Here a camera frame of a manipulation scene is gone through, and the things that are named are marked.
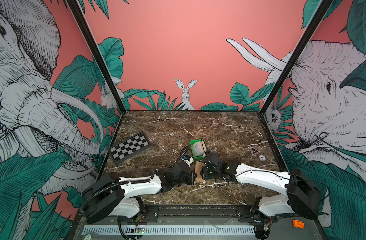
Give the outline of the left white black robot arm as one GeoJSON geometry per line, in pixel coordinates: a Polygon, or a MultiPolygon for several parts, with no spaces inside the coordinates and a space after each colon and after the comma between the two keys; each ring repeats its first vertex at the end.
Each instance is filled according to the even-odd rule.
{"type": "Polygon", "coordinates": [[[111,173],[83,191],[79,211],[86,217],[87,224],[109,216],[134,219],[146,211],[140,196],[166,193],[180,185],[193,185],[196,177],[187,161],[141,178],[124,178],[111,173]]]}

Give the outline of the tan leather card holder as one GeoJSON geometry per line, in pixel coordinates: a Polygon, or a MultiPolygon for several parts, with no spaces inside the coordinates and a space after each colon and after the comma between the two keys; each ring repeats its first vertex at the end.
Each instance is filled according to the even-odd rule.
{"type": "Polygon", "coordinates": [[[197,177],[195,178],[195,181],[198,183],[204,183],[204,179],[201,175],[202,167],[205,167],[205,164],[201,162],[195,162],[195,173],[197,174],[197,177]]]}

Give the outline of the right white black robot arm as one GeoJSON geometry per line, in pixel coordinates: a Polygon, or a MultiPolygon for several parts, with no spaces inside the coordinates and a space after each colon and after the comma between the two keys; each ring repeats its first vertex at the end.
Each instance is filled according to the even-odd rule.
{"type": "Polygon", "coordinates": [[[302,171],[277,172],[251,167],[246,164],[225,162],[211,151],[202,159],[203,179],[224,180],[227,183],[256,185],[275,191],[271,197],[257,197],[250,216],[267,223],[279,216],[297,215],[315,220],[318,217],[321,191],[302,171]]]}

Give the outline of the green plastic card tray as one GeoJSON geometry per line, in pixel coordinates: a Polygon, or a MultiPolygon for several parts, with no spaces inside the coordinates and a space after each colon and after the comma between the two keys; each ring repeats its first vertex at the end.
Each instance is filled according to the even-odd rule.
{"type": "Polygon", "coordinates": [[[204,139],[190,141],[192,156],[195,160],[203,159],[207,151],[204,139]]]}

